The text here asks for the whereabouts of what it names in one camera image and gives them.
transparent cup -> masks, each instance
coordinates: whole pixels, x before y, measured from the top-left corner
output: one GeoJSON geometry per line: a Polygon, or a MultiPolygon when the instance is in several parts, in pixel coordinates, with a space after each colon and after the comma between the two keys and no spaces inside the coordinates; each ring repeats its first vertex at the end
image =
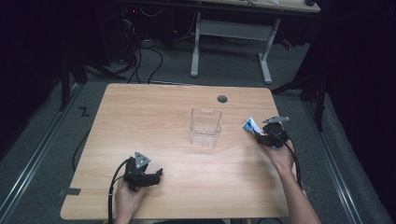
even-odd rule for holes
{"type": "Polygon", "coordinates": [[[213,147],[221,132],[221,111],[194,108],[191,111],[191,143],[213,147]]]}

